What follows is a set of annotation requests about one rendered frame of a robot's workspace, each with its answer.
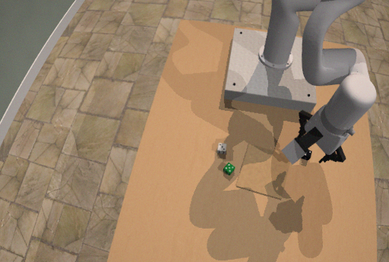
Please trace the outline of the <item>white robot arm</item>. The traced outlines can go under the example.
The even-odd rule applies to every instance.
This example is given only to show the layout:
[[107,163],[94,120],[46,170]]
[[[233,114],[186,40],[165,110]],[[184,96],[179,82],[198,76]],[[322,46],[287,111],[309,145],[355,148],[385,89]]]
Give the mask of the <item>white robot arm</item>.
[[[311,85],[340,85],[321,112],[322,125],[335,135],[353,136],[356,133],[354,124],[373,106],[377,96],[365,57],[359,49],[323,49],[329,26],[364,1],[272,0],[266,42],[258,54],[269,68],[288,68],[293,62],[293,54],[289,53],[299,28],[299,17],[295,12],[312,11],[302,35],[302,72]],[[314,127],[302,137],[294,138],[282,152],[294,164],[322,137]]]

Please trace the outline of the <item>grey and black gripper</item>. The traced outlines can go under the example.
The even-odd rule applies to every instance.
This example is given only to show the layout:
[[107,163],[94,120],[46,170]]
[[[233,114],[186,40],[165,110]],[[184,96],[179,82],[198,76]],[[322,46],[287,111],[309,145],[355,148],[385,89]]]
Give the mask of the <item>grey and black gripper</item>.
[[318,140],[316,144],[325,153],[325,156],[321,160],[319,160],[319,163],[321,163],[322,161],[326,162],[329,160],[332,160],[334,162],[343,162],[344,160],[346,160],[346,157],[344,155],[341,145],[349,137],[349,134],[335,135],[326,130],[326,128],[322,125],[321,112],[326,105],[323,105],[314,115],[311,115],[303,110],[299,112],[299,123],[301,127],[299,130],[298,137],[300,138],[306,132],[309,132],[311,129],[316,127],[323,135],[323,137]]

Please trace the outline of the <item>white die with black pips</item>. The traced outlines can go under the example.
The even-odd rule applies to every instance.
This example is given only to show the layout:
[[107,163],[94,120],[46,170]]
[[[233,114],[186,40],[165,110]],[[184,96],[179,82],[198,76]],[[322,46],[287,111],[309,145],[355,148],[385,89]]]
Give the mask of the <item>white die with black pips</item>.
[[226,153],[226,144],[218,143],[217,153]]

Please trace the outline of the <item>green die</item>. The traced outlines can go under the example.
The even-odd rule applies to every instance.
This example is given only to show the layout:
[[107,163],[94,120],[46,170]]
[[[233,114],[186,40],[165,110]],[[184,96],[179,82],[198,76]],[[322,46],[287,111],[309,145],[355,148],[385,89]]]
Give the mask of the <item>green die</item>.
[[232,164],[230,163],[227,163],[227,165],[223,168],[223,171],[227,174],[227,175],[231,175],[232,172],[234,171],[235,169],[235,166],[233,166]]

